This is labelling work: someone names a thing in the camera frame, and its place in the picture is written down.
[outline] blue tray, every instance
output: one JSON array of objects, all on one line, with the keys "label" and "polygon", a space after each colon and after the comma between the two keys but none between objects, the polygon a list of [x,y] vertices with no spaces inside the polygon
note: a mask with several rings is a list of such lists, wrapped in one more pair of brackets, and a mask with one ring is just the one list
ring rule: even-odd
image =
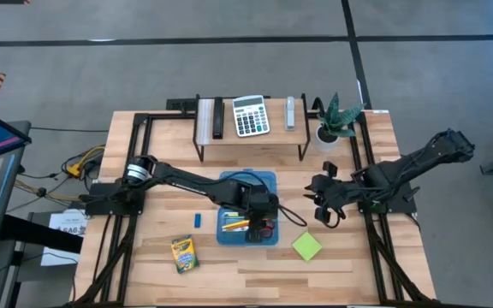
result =
[{"label": "blue tray", "polygon": [[[242,171],[251,172],[257,175],[259,178],[264,181],[265,185],[270,189],[270,192],[276,194],[277,193],[277,178],[275,174],[270,171],[254,171],[253,169],[243,169]],[[231,175],[236,171],[225,171],[220,174],[220,179]],[[260,184],[260,182],[250,176],[245,174],[234,175],[234,179],[245,181],[254,185]],[[262,239],[261,243],[247,243],[245,241],[245,231],[235,231],[235,232],[223,232],[222,225],[224,222],[225,213],[233,212],[233,210],[226,210],[224,208],[220,208],[218,210],[218,220],[217,220],[217,232],[216,237],[217,241],[220,245],[227,246],[267,246],[267,245],[275,245],[277,241],[279,241],[279,224],[277,219],[273,220],[275,227],[273,228],[273,235],[270,238]]]}]

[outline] concrete floor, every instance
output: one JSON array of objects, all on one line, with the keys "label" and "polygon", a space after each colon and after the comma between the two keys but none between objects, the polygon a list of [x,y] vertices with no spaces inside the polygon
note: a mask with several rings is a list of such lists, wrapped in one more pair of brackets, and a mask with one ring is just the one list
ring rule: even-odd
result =
[{"label": "concrete floor", "polygon": [[[351,1],[357,35],[493,34],[493,1]],[[33,0],[0,5],[0,40],[346,35],[339,1]],[[418,178],[416,196],[437,296],[493,306],[493,41],[359,43],[374,109],[391,111],[401,151],[460,129],[475,158]],[[349,43],[0,47],[0,117],[36,126],[104,129],[114,110],[160,110],[166,98],[263,93],[359,94]],[[105,133],[32,131],[27,172],[58,170]],[[29,181],[51,187],[52,180]],[[83,193],[69,182],[63,193]],[[13,194],[9,208],[31,197]],[[59,210],[39,201],[17,211]],[[23,286],[19,307],[58,305],[69,280]]]}]

